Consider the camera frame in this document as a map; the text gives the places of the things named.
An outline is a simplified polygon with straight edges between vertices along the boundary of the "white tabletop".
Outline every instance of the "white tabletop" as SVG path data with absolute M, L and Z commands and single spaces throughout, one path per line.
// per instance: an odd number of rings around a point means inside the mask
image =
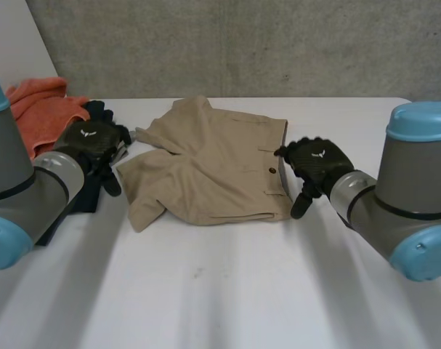
M 106 100 L 147 127 L 173 100 Z M 329 137 L 376 176 L 398 98 L 219 98 L 288 119 L 288 141 Z M 140 143 L 131 156 L 151 149 Z M 293 197 L 300 182 L 288 168 Z M 328 200 L 302 220 L 195 227 L 164 214 L 142 233 L 124 195 L 68 217 L 52 243 L 0 271 L 0 348 L 441 348 L 441 278 L 405 280 Z

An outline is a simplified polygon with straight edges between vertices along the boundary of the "logo on robotic hand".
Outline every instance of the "logo on robotic hand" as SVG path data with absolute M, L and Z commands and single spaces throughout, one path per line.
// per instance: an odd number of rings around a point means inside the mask
M 81 130 L 81 134 L 84 137 L 88 137 L 88 136 L 94 136 L 95 134 L 97 134 L 97 132 L 96 131 L 94 131 L 94 132 L 85 132 L 85 131 Z
M 323 150 L 322 153 L 319 154 L 311 153 L 310 155 L 314 156 L 315 158 L 323 158 L 323 156 L 325 155 L 325 149 Z

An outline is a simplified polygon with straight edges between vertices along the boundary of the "white wall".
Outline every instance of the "white wall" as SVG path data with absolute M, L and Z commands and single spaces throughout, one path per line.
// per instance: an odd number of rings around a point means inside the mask
M 0 0 L 0 82 L 57 76 L 24 0 Z

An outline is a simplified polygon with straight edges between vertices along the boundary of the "khaki shorts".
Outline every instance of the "khaki shorts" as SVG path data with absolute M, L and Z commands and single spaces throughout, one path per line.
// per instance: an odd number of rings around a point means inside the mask
M 137 128 L 137 140 L 160 148 L 117 167 L 129 219 L 145 229 L 165 209 L 195 225 L 290 217 L 280 159 L 286 120 L 213 109 L 205 97 L 176 101 Z

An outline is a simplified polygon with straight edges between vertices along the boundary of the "orange towel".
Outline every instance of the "orange towel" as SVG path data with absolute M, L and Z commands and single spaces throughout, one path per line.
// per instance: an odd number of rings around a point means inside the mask
M 80 105 L 87 97 L 66 97 L 63 78 L 27 79 L 19 87 L 9 87 L 12 114 L 28 150 L 30 159 L 52 149 L 64 129 L 74 121 L 88 120 Z

